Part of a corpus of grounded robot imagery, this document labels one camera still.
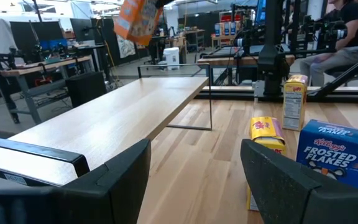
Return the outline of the yellow Corn Pops cereal box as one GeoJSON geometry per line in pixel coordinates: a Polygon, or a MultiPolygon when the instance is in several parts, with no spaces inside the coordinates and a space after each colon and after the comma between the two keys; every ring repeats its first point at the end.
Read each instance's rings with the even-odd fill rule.
{"type": "Polygon", "coordinates": [[[270,116],[253,117],[250,120],[250,138],[279,154],[286,156],[287,150],[280,122],[270,116]]]}
{"type": "Polygon", "coordinates": [[[300,131],[305,120],[308,90],[306,75],[292,75],[283,87],[283,129],[300,131]]]}

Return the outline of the blue Frosted Flakes cereal box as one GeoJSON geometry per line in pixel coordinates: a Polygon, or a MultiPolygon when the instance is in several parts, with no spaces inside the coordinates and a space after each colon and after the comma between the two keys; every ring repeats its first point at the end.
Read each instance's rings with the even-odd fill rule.
{"type": "Polygon", "coordinates": [[[310,120],[300,131],[296,161],[358,188],[358,129],[310,120]]]}

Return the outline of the large black monitor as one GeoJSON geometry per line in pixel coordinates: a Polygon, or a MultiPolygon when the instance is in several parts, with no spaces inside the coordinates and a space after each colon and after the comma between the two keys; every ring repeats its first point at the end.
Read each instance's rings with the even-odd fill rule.
{"type": "Polygon", "coordinates": [[[60,23],[55,22],[10,22],[14,41],[19,50],[31,52],[36,44],[49,49],[52,41],[64,39],[60,23]]]}

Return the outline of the wooden desk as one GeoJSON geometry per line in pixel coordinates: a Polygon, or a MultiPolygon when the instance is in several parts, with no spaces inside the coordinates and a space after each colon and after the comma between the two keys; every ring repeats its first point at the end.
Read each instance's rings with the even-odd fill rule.
{"type": "Polygon", "coordinates": [[[184,31],[186,39],[186,49],[188,52],[201,52],[205,49],[204,29],[184,31]]]}

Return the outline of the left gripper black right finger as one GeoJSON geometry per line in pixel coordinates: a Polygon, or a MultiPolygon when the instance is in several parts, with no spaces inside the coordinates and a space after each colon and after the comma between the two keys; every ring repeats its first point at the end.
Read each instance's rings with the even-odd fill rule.
{"type": "Polygon", "coordinates": [[[358,189],[250,139],[241,142],[247,183],[265,224],[358,224],[358,189]]]}

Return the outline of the blue plastic storage bin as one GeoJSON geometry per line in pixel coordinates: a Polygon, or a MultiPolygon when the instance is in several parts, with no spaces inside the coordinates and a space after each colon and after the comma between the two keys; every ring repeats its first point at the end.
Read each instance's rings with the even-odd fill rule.
{"type": "Polygon", "coordinates": [[[59,45],[67,46],[67,40],[66,39],[54,39],[54,40],[41,40],[40,46],[43,49],[54,49],[57,48],[59,45]]]}

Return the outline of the background wooden robot table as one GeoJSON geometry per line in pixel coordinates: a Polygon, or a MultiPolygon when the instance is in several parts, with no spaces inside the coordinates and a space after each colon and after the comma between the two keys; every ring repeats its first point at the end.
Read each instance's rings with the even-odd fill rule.
{"type": "Polygon", "coordinates": [[[258,57],[201,58],[197,63],[209,66],[212,86],[253,86],[259,80],[258,57]]]}

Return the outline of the small black monitor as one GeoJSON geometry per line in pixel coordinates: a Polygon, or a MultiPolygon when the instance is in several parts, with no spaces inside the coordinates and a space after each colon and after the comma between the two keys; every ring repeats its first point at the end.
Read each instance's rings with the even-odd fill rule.
{"type": "Polygon", "coordinates": [[[93,25],[90,19],[70,19],[77,42],[94,40],[93,25]]]}

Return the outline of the wooden workbench grey legs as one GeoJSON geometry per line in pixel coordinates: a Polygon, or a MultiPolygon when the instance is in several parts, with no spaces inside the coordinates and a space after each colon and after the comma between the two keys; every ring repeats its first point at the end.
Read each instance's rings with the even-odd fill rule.
{"type": "Polygon", "coordinates": [[[70,64],[78,65],[80,66],[83,62],[88,63],[88,70],[91,71],[93,69],[93,66],[91,64],[91,57],[89,55],[82,56],[79,58],[67,58],[64,60],[61,60],[59,62],[54,63],[33,63],[31,65],[26,65],[22,68],[13,69],[13,70],[0,70],[0,93],[2,95],[2,98],[5,101],[5,105],[7,107],[7,110],[13,120],[14,123],[18,124],[19,121],[19,114],[27,114],[30,115],[34,121],[35,124],[40,124],[42,122],[38,109],[49,105],[51,103],[54,103],[58,100],[61,100],[63,98],[66,98],[68,95],[59,95],[56,98],[51,98],[49,100],[46,100],[45,102],[41,103],[40,105],[36,105],[34,102],[34,97],[39,96],[42,94],[46,94],[50,91],[61,89],[65,87],[65,80],[68,79],[67,75],[67,69],[66,66],[70,64]],[[47,73],[50,70],[58,69],[62,73],[62,80],[58,80],[56,82],[51,82],[46,85],[36,86],[34,88],[29,88],[25,76],[31,73],[35,72],[42,72],[47,73]],[[11,98],[11,94],[8,92],[7,85],[7,79],[9,77],[14,77],[18,85],[21,89],[21,93],[24,96],[25,102],[27,104],[28,110],[22,111],[17,109],[17,106],[15,102],[11,98]]]}

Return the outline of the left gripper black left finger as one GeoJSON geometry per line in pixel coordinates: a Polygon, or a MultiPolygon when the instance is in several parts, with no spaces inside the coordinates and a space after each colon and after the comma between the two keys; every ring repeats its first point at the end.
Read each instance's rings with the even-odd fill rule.
{"type": "Polygon", "coordinates": [[[149,178],[151,142],[142,139],[91,172],[69,182],[62,224],[136,224],[149,178]]]}

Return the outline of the orange Mini-Wheats cereal box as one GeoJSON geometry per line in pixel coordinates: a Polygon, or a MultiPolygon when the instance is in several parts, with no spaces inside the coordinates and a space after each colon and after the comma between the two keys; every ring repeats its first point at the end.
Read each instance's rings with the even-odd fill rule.
{"type": "Polygon", "coordinates": [[[157,3],[158,0],[125,0],[114,20],[114,32],[123,39],[148,45],[162,13],[157,3]]]}

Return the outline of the white plastic bin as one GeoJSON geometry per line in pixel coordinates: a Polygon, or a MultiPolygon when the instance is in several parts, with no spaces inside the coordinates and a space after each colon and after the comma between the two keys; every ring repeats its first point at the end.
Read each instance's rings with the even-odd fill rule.
{"type": "Polygon", "coordinates": [[[180,68],[180,50],[178,47],[164,49],[163,55],[168,70],[178,70],[180,68]]]}

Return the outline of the black aluminium table frame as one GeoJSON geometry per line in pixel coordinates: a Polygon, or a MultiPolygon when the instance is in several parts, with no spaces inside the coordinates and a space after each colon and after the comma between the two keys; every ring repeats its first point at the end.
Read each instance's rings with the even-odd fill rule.
{"type": "MultiPolygon", "coordinates": [[[[307,90],[307,101],[315,103],[358,103],[358,87],[344,86],[358,74],[358,63],[349,67],[335,80],[322,87],[309,87],[307,90]]],[[[207,86],[197,94],[197,99],[211,97],[213,100],[254,100],[254,87],[252,86],[207,86]]]]}

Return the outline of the white drawn poster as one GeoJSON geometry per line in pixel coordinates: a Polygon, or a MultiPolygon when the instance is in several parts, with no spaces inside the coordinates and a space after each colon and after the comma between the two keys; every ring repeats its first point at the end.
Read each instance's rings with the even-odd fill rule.
{"type": "Polygon", "coordinates": [[[117,44],[120,58],[126,58],[130,55],[135,55],[135,45],[130,40],[126,40],[120,35],[117,35],[117,44]]]}

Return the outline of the person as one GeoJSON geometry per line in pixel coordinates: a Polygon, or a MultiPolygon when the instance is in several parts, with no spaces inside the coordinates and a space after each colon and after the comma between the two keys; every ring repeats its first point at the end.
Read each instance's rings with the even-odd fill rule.
{"type": "Polygon", "coordinates": [[[354,0],[328,0],[347,27],[347,36],[336,42],[334,53],[312,55],[300,61],[300,73],[310,79],[313,86],[324,85],[326,70],[353,65],[358,62],[358,54],[348,51],[358,46],[358,2],[354,0]]]}

